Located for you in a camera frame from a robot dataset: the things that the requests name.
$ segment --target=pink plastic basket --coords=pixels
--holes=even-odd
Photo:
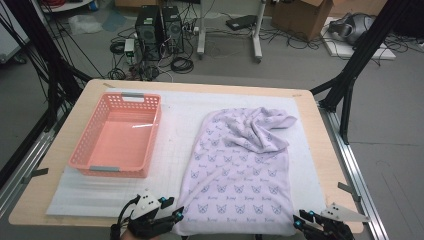
[[[68,164],[84,175],[147,177],[160,117],[159,95],[104,93]]]

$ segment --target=basket handle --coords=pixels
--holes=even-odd
[[[131,102],[144,102],[144,93],[122,92],[122,100]]]
[[[119,167],[90,166],[89,170],[97,172],[119,172]]]

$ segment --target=wooden table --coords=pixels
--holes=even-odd
[[[230,93],[258,96],[293,98],[302,118],[312,158],[322,186],[327,205],[336,202],[356,211],[349,193],[340,190],[337,183],[346,183],[338,158],[318,111],[312,94],[307,90],[236,87],[202,84],[178,84],[157,82],[133,82],[92,80],[85,87],[74,109],[52,143],[39,169],[49,168],[47,175],[34,177],[20,197],[9,216],[11,224],[50,226],[102,226],[109,227],[115,218],[58,217],[45,214],[56,191],[62,172],[82,134],[98,99],[107,88],[131,88],[143,90],[183,91],[197,93]],[[352,231],[359,233],[363,226],[350,224]]]

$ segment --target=lavender towel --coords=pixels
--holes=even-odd
[[[174,232],[293,235],[289,144],[271,130],[295,121],[276,109],[210,113],[183,178],[178,206],[185,218]]]

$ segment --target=concrete floor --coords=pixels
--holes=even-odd
[[[101,9],[90,13],[79,9],[61,18],[81,13],[94,15],[104,23],[112,11]],[[222,19],[215,19],[211,24],[225,29]],[[110,39],[133,25],[134,18],[128,17],[116,31],[74,38],[104,75],[111,68]],[[264,20],[264,28],[271,28],[269,19]],[[264,57],[260,64],[252,57],[252,43],[248,38],[215,34],[207,40],[206,55],[201,61],[193,55],[195,67],[190,74],[170,72],[174,82],[312,89],[335,77],[346,64],[344,60],[330,57],[322,45],[317,50],[299,50],[287,46],[284,37],[276,37],[270,43],[261,41]],[[77,68],[91,76],[99,76],[69,38],[65,41]],[[424,55],[414,50],[395,52],[395,55],[395,61],[382,61],[381,66],[369,62],[359,76],[353,94],[349,139],[389,238],[421,239],[424,236],[424,185],[420,182],[424,169]],[[161,74],[157,81],[170,82],[171,78]],[[319,94],[316,99],[321,100],[324,96]],[[46,108],[31,64],[0,66],[0,167]],[[9,212],[10,209],[0,221],[2,239],[29,236],[36,236],[36,239],[105,239],[108,236],[105,228],[12,226],[7,222]],[[220,238],[233,239],[234,236]],[[356,239],[369,237],[362,234]]]

